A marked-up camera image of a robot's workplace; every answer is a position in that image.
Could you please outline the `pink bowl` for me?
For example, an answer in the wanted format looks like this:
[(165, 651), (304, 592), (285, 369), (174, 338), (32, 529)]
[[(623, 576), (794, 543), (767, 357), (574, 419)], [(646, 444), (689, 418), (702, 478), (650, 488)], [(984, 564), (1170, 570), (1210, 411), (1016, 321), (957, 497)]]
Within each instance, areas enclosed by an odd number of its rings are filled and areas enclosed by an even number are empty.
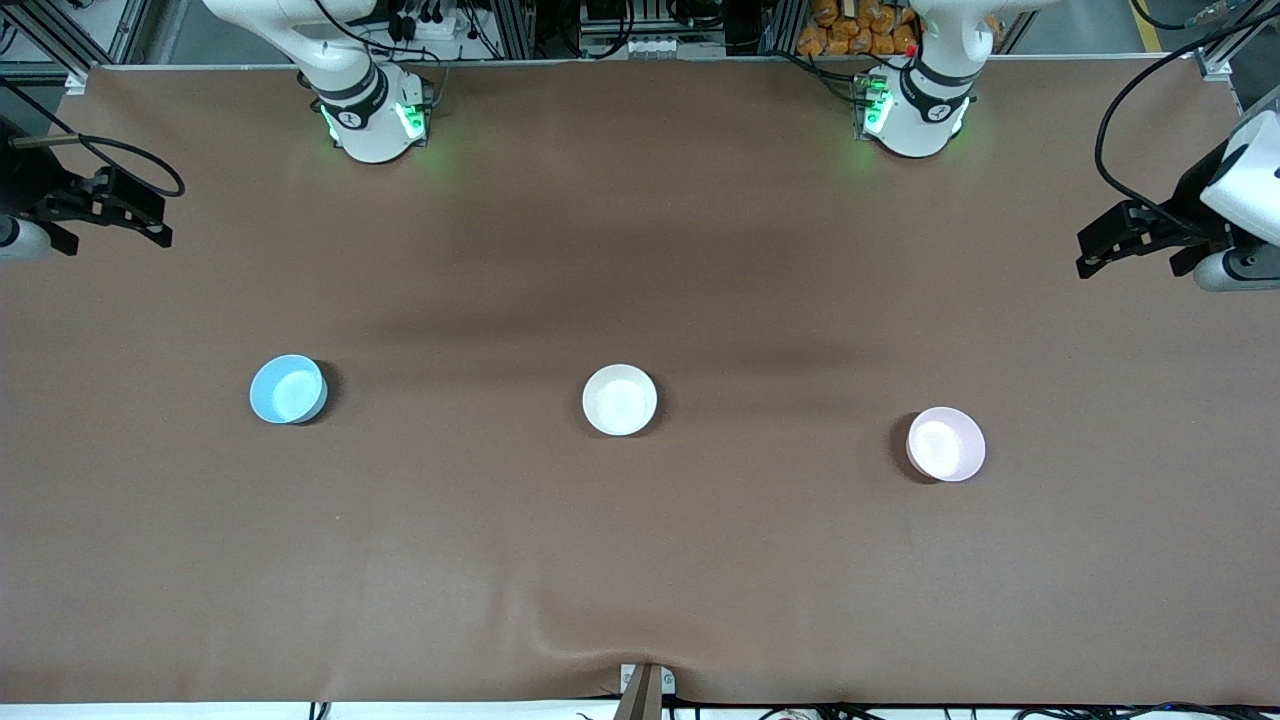
[(924, 477), (946, 483), (975, 478), (986, 464), (987, 441), (980, 425), (955, 407), (918, 413), (905, 442), (909, 462)]

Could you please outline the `metal table edge bracket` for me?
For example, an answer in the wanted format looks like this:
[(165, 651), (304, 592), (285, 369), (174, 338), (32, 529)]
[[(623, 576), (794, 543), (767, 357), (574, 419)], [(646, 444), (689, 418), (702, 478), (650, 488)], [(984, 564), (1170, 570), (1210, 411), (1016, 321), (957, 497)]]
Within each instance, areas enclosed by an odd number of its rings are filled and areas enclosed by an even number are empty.
[(636, 676), (644, 678), (648, 673), (648, 678), (652, 684), (658, 684), (660, 687), (660, 693), (663, 696), (676, 696), (677, 685), (675, 673), (666, 666), (655, 664), (622, 664), (620, 666), (620, 689), (618, 694), (623, 694)]

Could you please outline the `power strip with black plugs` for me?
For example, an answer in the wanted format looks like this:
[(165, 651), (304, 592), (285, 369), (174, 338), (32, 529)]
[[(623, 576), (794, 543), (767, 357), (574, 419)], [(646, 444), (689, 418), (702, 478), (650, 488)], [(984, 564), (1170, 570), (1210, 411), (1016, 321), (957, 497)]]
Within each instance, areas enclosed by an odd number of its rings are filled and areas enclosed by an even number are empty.
[(483, 26), (462, 0), (381, 0), (390, 45), (440, 59), (483, 59)]

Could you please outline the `aluminium frame profile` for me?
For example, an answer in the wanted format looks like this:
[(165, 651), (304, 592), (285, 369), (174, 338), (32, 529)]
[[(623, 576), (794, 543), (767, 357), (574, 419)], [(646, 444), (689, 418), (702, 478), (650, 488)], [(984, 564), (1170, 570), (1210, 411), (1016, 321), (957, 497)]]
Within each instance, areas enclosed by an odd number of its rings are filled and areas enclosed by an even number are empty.
[(148, 15), (164, 0), (0, 0), (0, 27), (9, 26), (37, 51), (37, 76), (60, 67), (86, 79), (97, 67), (131, 59)]
[(1226, 81), (1243, 111), (1280, 88), (1280, 0), (1217, 0), (1201, 17), (1233, 31), (1196, 51), (1204, 79)]

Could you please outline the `orange packets pile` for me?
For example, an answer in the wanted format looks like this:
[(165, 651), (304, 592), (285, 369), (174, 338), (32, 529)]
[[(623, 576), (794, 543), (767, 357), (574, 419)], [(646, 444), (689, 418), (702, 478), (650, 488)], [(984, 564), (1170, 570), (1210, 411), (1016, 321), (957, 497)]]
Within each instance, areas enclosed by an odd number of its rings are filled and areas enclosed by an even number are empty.
[(808, 0), (799, 56), (906, 56), (920, 42), (922, 18), (905, 0)]

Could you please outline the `white bowl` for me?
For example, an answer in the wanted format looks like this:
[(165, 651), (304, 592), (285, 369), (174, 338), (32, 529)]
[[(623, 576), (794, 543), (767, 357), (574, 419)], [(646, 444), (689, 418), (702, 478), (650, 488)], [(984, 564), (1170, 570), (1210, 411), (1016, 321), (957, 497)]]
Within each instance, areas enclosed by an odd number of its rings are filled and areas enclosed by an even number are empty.
[(612, 364), (585, 382), (581, 409), (588, 424), (604, 436), (626, 437), (644, 430), (657, 415), (657, 383), (639, 366)]

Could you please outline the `light blue bowl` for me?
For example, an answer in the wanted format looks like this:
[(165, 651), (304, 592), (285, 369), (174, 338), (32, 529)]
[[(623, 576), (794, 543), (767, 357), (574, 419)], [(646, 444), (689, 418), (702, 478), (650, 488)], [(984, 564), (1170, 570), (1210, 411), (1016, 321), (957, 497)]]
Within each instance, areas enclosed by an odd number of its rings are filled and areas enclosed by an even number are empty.
[(329, 396), (320, 365), (305, 355), (287, 354), (266, 361), (248, 388), (250, 407), (270, 424), (303, 424), (324, 410)]

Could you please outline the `brown table mat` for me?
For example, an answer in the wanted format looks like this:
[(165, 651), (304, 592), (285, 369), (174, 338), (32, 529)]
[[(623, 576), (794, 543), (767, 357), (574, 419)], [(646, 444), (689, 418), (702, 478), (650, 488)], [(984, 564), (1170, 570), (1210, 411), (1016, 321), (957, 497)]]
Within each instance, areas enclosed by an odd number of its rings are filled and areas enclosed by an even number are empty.
[[(1280, 706), (1280, 292), (1076, 277), (1146, 59), (1000, 59), (892, 158), (782, 61), (453, 73), (334, 149), (288, 70), (99, 70), (173, 245), (0, 265), (0, 703)], [(324, 410), (270, 424), (266, 361)], [(588, 378), (657, 383), (591, 428)], [(928, 407), (980, 473), (920, 474)]]

